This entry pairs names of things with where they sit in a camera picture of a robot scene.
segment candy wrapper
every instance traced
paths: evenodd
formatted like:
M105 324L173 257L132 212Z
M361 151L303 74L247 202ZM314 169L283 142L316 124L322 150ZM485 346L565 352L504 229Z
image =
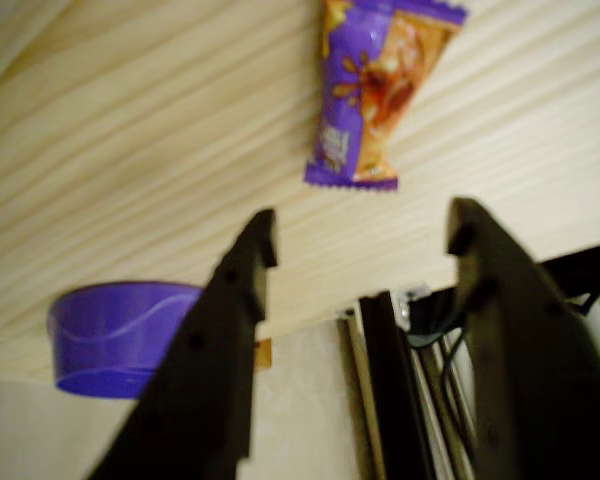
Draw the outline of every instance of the candy wrapper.
M324 0L323 111L305 181L395 190L385 145L466 11L433 0Z

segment black plastic part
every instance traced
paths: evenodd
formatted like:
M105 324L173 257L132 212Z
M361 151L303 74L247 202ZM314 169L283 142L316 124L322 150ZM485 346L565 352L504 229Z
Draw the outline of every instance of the black plastic part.
M474 227L465 229L455 236L449 245L449 253L462 251ZM566 298L587 293L600 292L600 246L573 253L564 257L542 262L540 265L551 276ZM464 314L451 318L455 302L456 288L446 288L433 292L428 297L409 302L410 337L428 338L427 345L440 336L465 323Z
M275 265L275 214L264 210L216 268L91 479L235 478L249 455L255 326Z
M457 249L468 225L472 238ZM600 478L600 357L582 318L474 200L453 202L448 243L474 364L478 478ZM583 277L568 264L552 274L577 294Z
M387 480L435 479L413 359L389 292L360 299Z

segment purple candy wrapper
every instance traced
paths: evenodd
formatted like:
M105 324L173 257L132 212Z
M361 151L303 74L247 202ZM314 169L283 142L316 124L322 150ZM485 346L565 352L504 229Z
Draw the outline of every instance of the purple candy wrapper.
M398 188L385 145L465 18L432 0L325 0L323 110L306 182Z

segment plastic bowl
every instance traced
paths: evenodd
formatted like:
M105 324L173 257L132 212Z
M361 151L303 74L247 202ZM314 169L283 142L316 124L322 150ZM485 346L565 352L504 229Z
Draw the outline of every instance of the plastic bowl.
M62 295L47 318L57 387L138 398L201 293L184 284L119 282Z

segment purple plastic cup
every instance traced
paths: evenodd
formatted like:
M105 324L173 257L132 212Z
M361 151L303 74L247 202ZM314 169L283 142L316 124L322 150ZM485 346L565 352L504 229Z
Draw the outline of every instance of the purple plastic cup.
M57 387L138 398L201 293L184 284L120 282L62 295L47 318Z

